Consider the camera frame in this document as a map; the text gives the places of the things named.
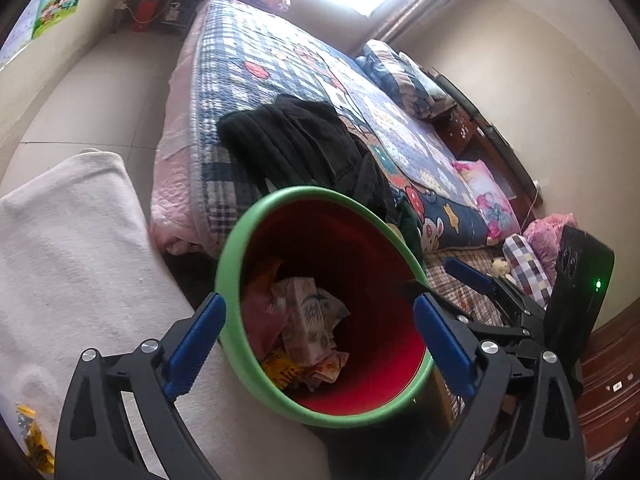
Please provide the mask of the strawberry guitar snack wrapper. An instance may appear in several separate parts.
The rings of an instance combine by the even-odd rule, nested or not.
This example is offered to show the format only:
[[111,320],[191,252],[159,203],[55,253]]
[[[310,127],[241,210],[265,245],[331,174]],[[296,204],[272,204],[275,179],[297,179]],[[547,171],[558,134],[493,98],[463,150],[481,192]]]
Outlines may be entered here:
[[286,320],[277,347],[262,361],[266,375],[280,390],[304,385],[314,391],[336,382],[349,358],[334,338],[337,325],[350,315],[344,302],[313,278],[288,278],[272,291],[286,307]]

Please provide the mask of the red container under shelf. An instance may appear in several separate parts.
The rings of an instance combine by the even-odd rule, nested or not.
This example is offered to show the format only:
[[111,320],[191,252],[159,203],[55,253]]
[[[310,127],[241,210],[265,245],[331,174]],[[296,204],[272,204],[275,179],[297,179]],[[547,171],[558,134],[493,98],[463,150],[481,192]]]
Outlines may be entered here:
[[156,0],[141,0],[134,12],[134,31],[146,32],[154,21],[158,2]]

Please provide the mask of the pink cartoon pillow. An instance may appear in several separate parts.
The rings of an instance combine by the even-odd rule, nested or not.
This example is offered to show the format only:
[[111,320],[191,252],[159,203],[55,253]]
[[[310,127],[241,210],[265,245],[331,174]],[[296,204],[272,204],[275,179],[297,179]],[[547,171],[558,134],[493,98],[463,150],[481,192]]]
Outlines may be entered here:
[[455,160],[452,166],[469,188],[492,240],[502,242],[513,234],[521,233],[518,218],[506,194],[503,193],[484,162]]

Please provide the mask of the yellow crumpled wrapper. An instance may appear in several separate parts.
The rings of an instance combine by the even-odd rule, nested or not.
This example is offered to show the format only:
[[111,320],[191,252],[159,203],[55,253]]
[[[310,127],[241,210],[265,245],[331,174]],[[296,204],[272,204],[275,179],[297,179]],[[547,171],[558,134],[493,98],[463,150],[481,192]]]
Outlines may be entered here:
[[25,404],[17,404],[15,411],[27,463],[42,474],[54,474],[54,455],[37,424],[36,411]]

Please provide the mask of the checkered plush pillow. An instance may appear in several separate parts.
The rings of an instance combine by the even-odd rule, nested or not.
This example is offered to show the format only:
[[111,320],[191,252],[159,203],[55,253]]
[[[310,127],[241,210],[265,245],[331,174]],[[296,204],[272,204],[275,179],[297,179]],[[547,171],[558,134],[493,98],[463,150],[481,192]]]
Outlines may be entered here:
[[502,245],[502,253],[506,262],[510,264],[510,274],[521,291],[546,310],[551,299],[552,286],[527,240],[520,234],[507,237]]

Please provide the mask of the dark green garment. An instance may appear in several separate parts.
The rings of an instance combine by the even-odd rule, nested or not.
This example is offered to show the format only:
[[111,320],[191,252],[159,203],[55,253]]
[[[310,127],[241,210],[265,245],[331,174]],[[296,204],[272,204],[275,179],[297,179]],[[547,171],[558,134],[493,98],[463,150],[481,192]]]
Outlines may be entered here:
[[399,232],[416,261],[423,263],[422,223],[404,192],[394,194],[394,203]]

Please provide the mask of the dark wooden headboard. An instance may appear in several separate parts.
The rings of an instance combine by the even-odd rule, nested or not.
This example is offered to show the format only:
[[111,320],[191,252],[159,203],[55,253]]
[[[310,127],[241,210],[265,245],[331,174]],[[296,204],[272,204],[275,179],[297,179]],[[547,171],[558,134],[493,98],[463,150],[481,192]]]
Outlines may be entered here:
[[544,201],[537,183],[509,142],[472,101],[446,76],[431,70],[426,76],[445,91],[448,103],[431,124],[457,160],[481,160],[506,194],[524,230],[536,219],[534,209]]

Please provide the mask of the white towel mat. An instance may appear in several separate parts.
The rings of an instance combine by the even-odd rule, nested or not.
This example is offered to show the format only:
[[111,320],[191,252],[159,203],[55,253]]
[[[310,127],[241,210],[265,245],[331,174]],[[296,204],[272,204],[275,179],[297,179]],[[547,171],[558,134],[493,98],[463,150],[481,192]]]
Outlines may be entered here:
[[[1,414],[48,443],[81,352],[126,353],[192,309],[149,237],[122,158],[86,151],[1,201]],[[260,404],[213,348],[178,411],[225,479],[325,479],[326,448]]]

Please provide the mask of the black garment on bed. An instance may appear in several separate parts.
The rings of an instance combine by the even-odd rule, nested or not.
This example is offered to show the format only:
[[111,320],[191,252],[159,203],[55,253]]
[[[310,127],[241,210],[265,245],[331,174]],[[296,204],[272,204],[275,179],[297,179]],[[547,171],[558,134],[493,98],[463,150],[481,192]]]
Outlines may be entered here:
[[344,194],[396,223],[390,185],[373,154],[327,102],[281,94],[217,122],[221,143],[260,192],[314,185]]

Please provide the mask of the pink quilted bed sheet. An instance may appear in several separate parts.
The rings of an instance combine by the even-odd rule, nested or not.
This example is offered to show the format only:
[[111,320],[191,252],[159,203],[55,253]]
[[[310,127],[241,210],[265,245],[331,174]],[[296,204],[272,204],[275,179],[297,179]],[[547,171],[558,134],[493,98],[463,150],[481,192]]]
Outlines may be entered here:
[[163,132],[154,159],[150,235],[160,252],[173,256],[200,252],[216,259],[220,248],[198,232],[198,215],[192,209],[192,185],[200,169],[192,160],[196,147],[192,132],[193,78],[208,8],[205,1],[196,11],[169,78]]

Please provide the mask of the blue plaid cartoon quilt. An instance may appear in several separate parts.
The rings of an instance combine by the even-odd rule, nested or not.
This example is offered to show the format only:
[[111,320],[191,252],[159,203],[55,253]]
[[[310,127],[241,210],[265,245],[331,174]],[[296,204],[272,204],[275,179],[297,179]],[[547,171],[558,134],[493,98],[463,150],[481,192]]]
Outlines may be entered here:
[[262,192],[222,145],[218,119],[280,94],[331,104],[370,148],[393,192],[421,222],[424,252],[488,245],[488,226],[454,155],[354,60],[284,18],[236,0],[207,0],[191,68],[191,210],[198,242],[218,257]]

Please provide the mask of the red bin with green rim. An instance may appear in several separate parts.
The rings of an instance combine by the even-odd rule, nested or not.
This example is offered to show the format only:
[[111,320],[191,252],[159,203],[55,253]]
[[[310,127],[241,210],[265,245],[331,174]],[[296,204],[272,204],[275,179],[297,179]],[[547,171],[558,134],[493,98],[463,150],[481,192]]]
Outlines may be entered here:
[[271,411],[322,428],[404,410],[433,361],[406,287],[425,280],[376,214],[325,188],[274,192],[242,215],[220,254],[221,344]]

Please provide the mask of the blue patterned pillow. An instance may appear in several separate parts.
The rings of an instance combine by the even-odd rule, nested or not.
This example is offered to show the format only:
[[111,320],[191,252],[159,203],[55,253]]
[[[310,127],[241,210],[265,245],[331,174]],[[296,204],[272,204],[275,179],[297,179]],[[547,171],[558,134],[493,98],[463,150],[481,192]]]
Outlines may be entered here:
[[413,118],[432,119],[456,105],[419,65],[383,41],[369,40],[356,63],[370,81]]

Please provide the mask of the orange plastic snack bag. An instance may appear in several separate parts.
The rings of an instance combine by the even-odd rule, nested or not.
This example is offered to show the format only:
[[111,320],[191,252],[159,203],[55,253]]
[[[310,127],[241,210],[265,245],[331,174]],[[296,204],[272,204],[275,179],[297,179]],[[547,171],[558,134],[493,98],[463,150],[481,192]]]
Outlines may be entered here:
[[258,361],[272,349],[286,320],[286,307],[272,291],[281,263],[279,259],[259,263],[248,274],[241,289],[244,330]]

